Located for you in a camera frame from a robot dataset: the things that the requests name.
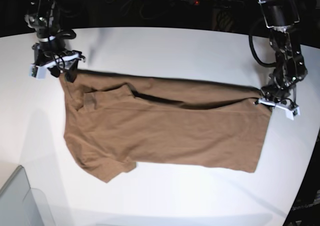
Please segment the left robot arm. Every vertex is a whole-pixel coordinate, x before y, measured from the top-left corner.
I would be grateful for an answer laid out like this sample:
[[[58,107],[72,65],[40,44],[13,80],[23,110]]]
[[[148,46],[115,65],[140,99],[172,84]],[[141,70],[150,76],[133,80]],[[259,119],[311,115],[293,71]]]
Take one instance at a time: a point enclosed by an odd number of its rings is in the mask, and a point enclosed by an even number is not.
[[[268,83],[261,88],[258,104],[285,111],[286,117],[294,120],[300,115],[297,100],[297,83],[308,74],[301,52],[296,25],[300,22],[295,0],[257,0],[263,17],[249,31],[249,47],[256,62],[272,68]],[[270,31],[269,44],[275,52],[275,62],[265,63],[257,55],[253,45],[253,32],[264,22]]]

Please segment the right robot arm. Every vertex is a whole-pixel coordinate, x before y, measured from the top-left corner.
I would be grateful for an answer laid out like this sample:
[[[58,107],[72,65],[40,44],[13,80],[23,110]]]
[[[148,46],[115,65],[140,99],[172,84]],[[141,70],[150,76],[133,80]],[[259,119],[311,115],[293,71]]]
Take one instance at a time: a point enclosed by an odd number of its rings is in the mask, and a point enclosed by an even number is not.
[[[86,60],[82,52],[66,48],[66,40],[73,40],[77,35],[73,30],[61,28],[63,11],[62,0],[30,0],[24,19],[37,37],[32,46],[34,62],[29,66],[29,75],[37,80],[50,72],[56,78],[64,74],[66,81],[72,83],[77,78],[78,62]]]

